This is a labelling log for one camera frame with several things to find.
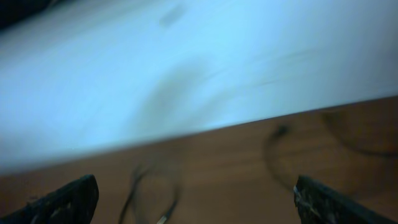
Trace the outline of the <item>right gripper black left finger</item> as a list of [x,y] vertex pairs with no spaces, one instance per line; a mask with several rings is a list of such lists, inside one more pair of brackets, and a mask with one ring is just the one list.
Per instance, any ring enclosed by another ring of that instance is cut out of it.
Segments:
[[90,224],[99,200],[93,174],[84,175],[1,218],[1,224]]

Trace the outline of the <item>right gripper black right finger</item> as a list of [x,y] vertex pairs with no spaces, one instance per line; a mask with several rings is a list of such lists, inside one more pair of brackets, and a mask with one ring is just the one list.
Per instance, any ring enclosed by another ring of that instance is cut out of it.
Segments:
[[294,186],[294,204],[301,224],[397,224],[304,175]]

